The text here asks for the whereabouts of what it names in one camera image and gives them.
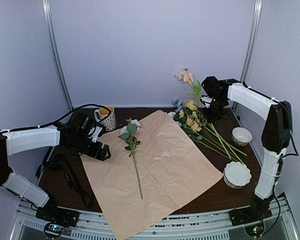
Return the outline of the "patterned mug yellow inside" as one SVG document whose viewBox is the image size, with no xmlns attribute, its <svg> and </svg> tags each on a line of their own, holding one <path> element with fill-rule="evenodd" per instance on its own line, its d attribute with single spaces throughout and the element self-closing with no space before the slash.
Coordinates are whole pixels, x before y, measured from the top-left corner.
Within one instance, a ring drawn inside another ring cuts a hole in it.
<svg viewBox="0 0 300 240">
<path fill-rule="evenodd" d="M 105 127 L 107 132 L 113 131 L 117 127 L 115 109 L 112 106 L 96 109 L 94 117 L 99 124 Z"/>
</svg>

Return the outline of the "wrapping paper sheet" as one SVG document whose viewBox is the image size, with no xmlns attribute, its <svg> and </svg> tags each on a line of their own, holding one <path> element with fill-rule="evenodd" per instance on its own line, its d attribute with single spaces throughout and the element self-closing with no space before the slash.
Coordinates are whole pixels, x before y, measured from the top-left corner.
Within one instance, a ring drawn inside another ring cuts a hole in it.
<svg viewBox="0 0 300 240">
<path fill-rule="evenodd" d="M 81 160 L 107 223 L 118 240 L 128 239 L 210 189 L 223 174 L 167 113 L 143 118 L 132 157 L 115 130 L 101 137 L 111 158 Z"/>
</svg>

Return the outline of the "right aluminium frame post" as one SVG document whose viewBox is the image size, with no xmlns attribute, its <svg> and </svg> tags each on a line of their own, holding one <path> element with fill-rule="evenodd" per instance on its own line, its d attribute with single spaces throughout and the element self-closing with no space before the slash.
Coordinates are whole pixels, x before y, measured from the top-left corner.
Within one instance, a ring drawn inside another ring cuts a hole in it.
<svg viewBox="0 0 300 240">
<path fill-rule="evenodd" d="M 256 42 L 257 42 L 259 28 L 260 28 L 260 22 L 261 22 L 261 16 L 262 16 L 262 6 L 263 6 L 262 0 L 254 1 L 254 10 L 253 10 L 249 40 L 248 40 L 246 55 L 245 55 L 245 59 L 243 62 L 243 67 L 242 67 L 242 71 L 241 71 L 241 75 L 240 75 L 241 83 L 246 83 L 247 77 L 249 74 L 249 70 L 250 70 L 250 66 L 252 63 L 253 53 L 254 53 Z"/>
</svg>

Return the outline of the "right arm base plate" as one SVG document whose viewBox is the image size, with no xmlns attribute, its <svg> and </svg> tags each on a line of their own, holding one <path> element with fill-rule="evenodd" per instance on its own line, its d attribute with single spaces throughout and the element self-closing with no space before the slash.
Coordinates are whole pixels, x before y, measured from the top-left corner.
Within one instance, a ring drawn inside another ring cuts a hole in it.
<svg viewBox="0 0 300 240">
<path fill-rule="evenodd" d="M 232 226 L 246 225 L 254 222 L 260 222 L 272 216 L 270 210 L 262 214 L 254 214 L 251 207 L 235 208 L 228 212 Z"/>
</svg>

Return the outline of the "blue flower stem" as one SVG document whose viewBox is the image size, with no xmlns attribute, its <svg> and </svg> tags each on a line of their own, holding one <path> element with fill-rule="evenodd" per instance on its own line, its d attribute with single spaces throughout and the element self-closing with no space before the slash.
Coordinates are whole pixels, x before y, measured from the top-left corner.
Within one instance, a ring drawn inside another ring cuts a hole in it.
<svg viewBox="0 0 300 240">
<path fill-rule="evenodd" d="M 174 98 L 171 104 L 175 107 L 176 113 L 179 113 L 183 109 L 183 102 L 179 98 Z"/>
</svg>

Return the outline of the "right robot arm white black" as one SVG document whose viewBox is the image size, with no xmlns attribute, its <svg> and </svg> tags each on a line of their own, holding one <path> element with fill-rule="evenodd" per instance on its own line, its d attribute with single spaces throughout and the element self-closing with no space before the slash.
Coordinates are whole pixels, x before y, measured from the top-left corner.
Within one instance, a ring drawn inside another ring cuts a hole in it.
<svg viewBox="0 0 300 240">
<path fill-rule="evenodd" d="M 261 135 L 264 159 L 251 204 L 246 210 L 248 219 L 256 221 L 269 209 L 283 159 L 288 156 L 287 148 L 294 143 L 291 104 L 260 93 L 233 78 L 218 80 L 215 76 L 208 76 L 201 86 L 205 91 L 200 98 L 205 106 L 203 115 L 209 123 L 226 116 L 225 107 L 229 101 L 248 108 L 265 121 Z"/>
</svg>

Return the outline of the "small white bowl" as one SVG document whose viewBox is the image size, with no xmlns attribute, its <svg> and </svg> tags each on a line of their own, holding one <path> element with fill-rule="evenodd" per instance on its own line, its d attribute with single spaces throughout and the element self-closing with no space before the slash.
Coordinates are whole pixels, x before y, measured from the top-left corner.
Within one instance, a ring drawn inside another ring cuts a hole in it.
<svg viewBox="0 0 300 240">
<path fill-rule="evenodd" d="M 250 131 L 243 127 L 235 127 L 232 130 L 232 141 L 240 147 L 244 147 L 248 145 L 251 140 L 253 139 L 252 134 Z"/>
</svg>

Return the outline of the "left aluminium frame post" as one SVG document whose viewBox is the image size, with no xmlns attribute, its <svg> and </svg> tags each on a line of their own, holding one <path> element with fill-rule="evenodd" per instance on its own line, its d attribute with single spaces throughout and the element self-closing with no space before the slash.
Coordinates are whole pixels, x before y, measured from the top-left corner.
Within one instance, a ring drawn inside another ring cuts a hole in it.
<svg viewBox="0 0 300 240">
<path fill-rule="evenodd" d="M 57 40 L 56 40 L 56 35 L 55 35 L 55 30 L 54 30 L 54 25 L 53 25 L 53 18 L 52 18 L 52 12 L 51 12 L 51 3 L 49 0 L 42 0 L 42 7 L 43 7 L 43 14 L 45 17 L 45 22 L 47 26 L 47 31 L 48 31 L 48 36 L 49 36 L 49 41 L 51 45 L 51 50 L 52 50 L 52 55 L 53 55 L 53 61 L 57 73 L 57 77 L 61 86 L 61 90 L 63 93 L 63 96 L 65 98 L 67 107 L 69 110 L 73 110 L 73 103 L 70 97 L 70 93 L 68 90 L 68 86 L 65 80 L 64 76 L 64 71 L 62 68 L 62 63 L 59 55 L 59 50 L 57 46 Z"/>
</svg>

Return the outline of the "aluminium frame post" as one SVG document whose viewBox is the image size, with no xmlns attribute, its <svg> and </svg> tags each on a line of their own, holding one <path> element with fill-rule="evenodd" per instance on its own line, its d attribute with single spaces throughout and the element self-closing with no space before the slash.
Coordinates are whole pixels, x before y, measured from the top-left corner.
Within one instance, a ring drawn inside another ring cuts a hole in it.
<svg viewBox="0 0 300 240">
<path fill-rule="evenodd" d="M 253 53 L 254 53 L 256 42 L 257 42 L 259 28 L 260 28 L 260 22 L 261 22 L 261 16 L 262 16 L 262 6 L 263 6 L 262 0 L 254 1 L 254 10 L 253 10 L 249 40 L 248 40 L 246 55 L 245 55 L 245 59 L 243 62 L 243 67 L 242 67 L 242 71 L 241 71 L 241 75 L 240 75 L 241 83 L 246 83 L 247 77 L 249 74 L 249 70 L 250 70 L 250 66 L 252 63 Z"/>
<path fill-rule="evenodd" d="M 62 63 L 59 55 L 59 50 L 57 46 L 57 40 L 56 40 L 56 35 L 55 35 L 55 30 L 54 30 L 54 25 L 53 25 L 53 18 L 52 18 L 52 12 L 51 12 L 51 3 L 49 0 L 42 0 L 42 7 L 43 7 L 43 14 L 45 17 L 45 22 L 47 26 L 47 31 L 48 31 L 48 36 L 49 36 L 49 41 L 51 45 L 51 50 L 52 50 L 52 55 L 53 55 L 53 61 L 57 73 L 57 77 L 61 86 L 61 90 L 63 93 L 63 96 L 65 98 L 67 107 L 69 110 L 73 110 L 73 103 L 70 97 L 70 93 L 68 90 L 68 86 L 65 80 L 64 76 L 64 71 L 62 68 Z"/>
</svg>

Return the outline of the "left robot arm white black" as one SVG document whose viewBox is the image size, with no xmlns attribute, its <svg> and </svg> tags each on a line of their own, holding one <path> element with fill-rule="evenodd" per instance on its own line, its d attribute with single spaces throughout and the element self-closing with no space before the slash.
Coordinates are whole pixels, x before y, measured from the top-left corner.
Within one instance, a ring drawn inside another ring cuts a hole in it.
<svg viewBox="0 0 300 240">
<path fill-rule="evenodd" d="M 109 146 L 98 138 L 106 131 L 103 123 L 110 118 L 112 110 L 107 106 L 103 109 L 104 117 L 92 118 L 79 112 L 66 123 L 57 119 L 43 125 L 0 129 L 0 187 L 42 208 L 43 215 L 51 222 L 59 221 L 61 209 L 49 202 L 51 197 L 46 191 L 16 173 L 9 166 L 8 157 L 34 149 L 64 146 L 100 161 L 109 159 Z"/>
</svg>

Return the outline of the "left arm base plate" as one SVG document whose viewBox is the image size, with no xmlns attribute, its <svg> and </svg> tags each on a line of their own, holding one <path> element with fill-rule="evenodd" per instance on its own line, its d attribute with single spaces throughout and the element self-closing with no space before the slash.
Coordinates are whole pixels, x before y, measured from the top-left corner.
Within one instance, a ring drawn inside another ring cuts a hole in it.
<svg viewBox="0 0 300 240">
<path fill-rule="evenodd" d="M 75 210 L 60 208 L 58 206 L 38 207 L 35 217 L 47 222 L 56 223 L 63 227 L 76 227 L 80 213 Z"/>
</svg>

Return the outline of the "scalloped white bowl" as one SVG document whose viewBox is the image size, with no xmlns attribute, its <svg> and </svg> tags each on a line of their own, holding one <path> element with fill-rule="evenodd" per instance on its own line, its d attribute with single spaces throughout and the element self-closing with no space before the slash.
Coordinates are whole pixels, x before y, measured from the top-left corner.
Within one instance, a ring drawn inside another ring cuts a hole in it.
<svg viewBox="0 0 300 240">
<path fill-rule="evenodd" d="M 223 180 L 232 189 L 241 189 L 248 185 L 252 175 L 250 169 L 240 162 L 230 162 L 223 169 Z"/>
</svg>

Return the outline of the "pale yellow flower stem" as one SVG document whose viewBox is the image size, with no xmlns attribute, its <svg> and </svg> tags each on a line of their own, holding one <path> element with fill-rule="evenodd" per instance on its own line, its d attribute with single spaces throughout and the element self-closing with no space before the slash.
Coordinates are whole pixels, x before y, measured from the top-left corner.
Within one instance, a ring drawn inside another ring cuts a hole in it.
<svg viewBox="0 0 300 240">
<path fill-rule="evenodd" d="M 239 155 L 246 157 L 247 154 L 228 143 L 218 133 L 215 126 L 204 117 L 203 111 L 195 101 L 187 101 L 179 113 L 170 111 L 167 114 L 194 143 L 203 145 L 229 161 L 244 163 Z"/>
</svg>

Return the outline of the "white pink flower stem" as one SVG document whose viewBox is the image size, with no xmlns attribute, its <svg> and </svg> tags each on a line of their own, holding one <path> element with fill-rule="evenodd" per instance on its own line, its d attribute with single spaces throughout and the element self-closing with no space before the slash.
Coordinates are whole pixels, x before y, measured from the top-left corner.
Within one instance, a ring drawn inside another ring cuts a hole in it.
<svg viewBox="0 0 300 240">
<path fill-rule="evenodd" d="M 132 119 L 131 117 L 126 120 L 127 125 L 122 127 L 120 130 L 120 135 L 118 136 L 121 140 L 124 140 L 126 146 L 124 147 L 126 151 L 129 152 L 129 157 L 133 159 L 134 169 L 137 177 L 138 189 L 140 198 L 143 199 L 143 190 L 140 180 L 140 174 L 137 166 L 137 147 L 140 145 L 141 141 L 136 137 L 137 131 L 142 127 L 141 123 L 137 119 Z"/>
</svg>

